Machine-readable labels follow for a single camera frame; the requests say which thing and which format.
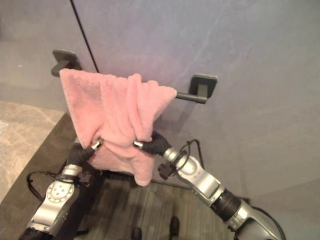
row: marble tile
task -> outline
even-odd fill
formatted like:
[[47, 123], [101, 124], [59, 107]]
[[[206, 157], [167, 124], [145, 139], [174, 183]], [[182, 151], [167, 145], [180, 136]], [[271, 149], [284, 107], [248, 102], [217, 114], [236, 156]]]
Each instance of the marble tile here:
[[0, 202], [63, 114], [0, 101]]

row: pink towel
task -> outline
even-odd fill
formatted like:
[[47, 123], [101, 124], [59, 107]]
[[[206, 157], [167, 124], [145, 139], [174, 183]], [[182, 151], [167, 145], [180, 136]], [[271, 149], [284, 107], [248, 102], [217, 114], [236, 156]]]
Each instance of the pink towel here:
[[142, 82], [139, 74], [124, 78], [62, 69], [60, 78], [82, 146], [104, 139], [90, 164], [101, 170], [132, 173], [137, 184], [147, 185], [154, 156], [133, 147], [133, 142], [151, 141], [153, 122], [177, 91], [153, 80]]

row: towel bar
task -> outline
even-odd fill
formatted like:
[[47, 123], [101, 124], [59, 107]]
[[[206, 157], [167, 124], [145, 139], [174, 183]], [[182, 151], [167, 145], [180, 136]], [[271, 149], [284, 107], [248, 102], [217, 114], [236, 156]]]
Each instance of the towel bar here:
[[[51, 69], [53, 76], [59, 77], [59, 71], [64, 68], [82, 69], [73, 52], [55, 49], [52, 53], [57, 61], [57, 64]], [[189, 93], [177, 92], [175, 98], [205, 104], [214, 92], [217, 82], [214, 76], [194, 75], [191, 79]]]

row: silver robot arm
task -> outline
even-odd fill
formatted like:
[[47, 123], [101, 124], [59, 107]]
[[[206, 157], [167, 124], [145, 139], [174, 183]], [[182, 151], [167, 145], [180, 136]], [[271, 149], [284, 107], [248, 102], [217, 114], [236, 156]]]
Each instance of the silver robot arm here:
[[80, 189], [75, 182], [83, 172], [82, 166], [101, 145], [102, 139], [99, 139], [86, 149], [79, 143], [72, 147], [59, 179], [47, 188], [44, 201], [29, 221], [20, 240], [50, 240], [56, 236], [79, 196]]
[[235, 232], [234, 239], [285, 240], [276, 226], [278, 223], [275, 224], [270, 215], [234, 196], [218, 179], [205, 171], [195, 157], [175, 150], [158, 133], [152, 135], [152, 139], [151, 143], [135, 141], [133, 144], [149, 153], [160, 154], [174, 166], [178, 178]]

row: wall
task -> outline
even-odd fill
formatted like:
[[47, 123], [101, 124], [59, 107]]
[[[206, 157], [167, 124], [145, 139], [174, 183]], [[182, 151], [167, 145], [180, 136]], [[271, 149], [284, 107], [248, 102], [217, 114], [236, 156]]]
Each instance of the wall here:
[[60, 111], [67, 105], [52, 51], [76, 53], [95, 68], [68, 0], [2, 0], [0, 6], [0, 99]]
[[320, 198], [319, 1], [75, 5], [102, 73], [138, 72], [181, 92], [194, 74], [218, 76], [206, 105], [174, 100], [155, 128], [176, 147], [198, 138], [206, 169], [280, 219], [288, 239], [319, 239], [307, 206]]

